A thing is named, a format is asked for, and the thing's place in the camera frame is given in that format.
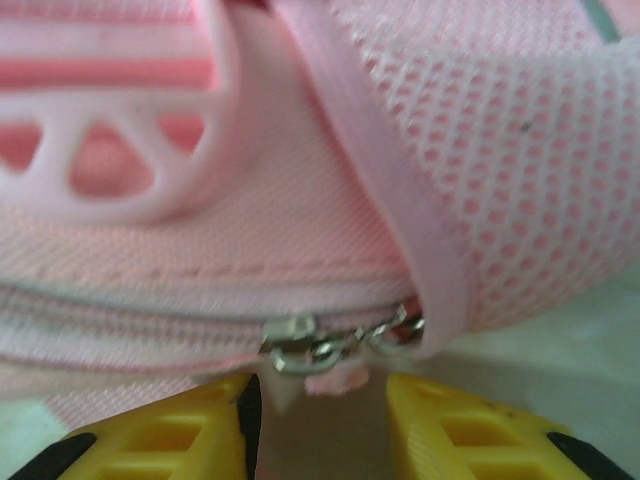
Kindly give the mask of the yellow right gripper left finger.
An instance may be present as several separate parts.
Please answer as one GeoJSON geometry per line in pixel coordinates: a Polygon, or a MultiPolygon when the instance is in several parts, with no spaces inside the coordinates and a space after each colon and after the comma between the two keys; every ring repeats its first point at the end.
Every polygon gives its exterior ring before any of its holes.
{"type": "Polygon", "coordinates": [[[39,452],[19,476],[254,479],[261,424],[257,375],[234,375],[81,427],[39,452]]]}

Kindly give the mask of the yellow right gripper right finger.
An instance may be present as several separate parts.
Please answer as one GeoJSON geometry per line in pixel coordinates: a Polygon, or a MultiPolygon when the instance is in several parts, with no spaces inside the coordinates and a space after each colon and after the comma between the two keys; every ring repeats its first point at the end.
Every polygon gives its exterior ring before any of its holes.
{"type": "Polygon", "coordinates": [[[394,474],[407,480],[627,479],[564,425],[410,374],[387,378],[394,474]]]}

